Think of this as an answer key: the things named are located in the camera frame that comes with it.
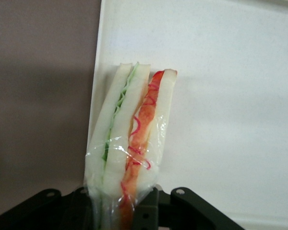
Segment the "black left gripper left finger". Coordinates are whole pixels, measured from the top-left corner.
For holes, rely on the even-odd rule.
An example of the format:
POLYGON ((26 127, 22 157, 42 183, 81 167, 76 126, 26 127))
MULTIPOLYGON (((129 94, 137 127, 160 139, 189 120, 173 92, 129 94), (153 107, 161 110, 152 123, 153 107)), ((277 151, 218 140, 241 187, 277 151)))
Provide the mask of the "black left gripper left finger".
POLYGON ((63 196, 45 189, 0 215, 0 230, 92 230, 93 205, 87 189, 63 196))

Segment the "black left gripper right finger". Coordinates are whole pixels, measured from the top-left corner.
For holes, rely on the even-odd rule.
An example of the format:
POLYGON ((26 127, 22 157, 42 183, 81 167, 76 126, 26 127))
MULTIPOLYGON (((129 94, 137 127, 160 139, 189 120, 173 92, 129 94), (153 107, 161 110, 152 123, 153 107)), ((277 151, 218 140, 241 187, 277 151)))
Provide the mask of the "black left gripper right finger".
POLYGON ((243 227, 198 196, 178 187, 165 193, 154 187, 137 205, 135 230, 242 230, 243 227))

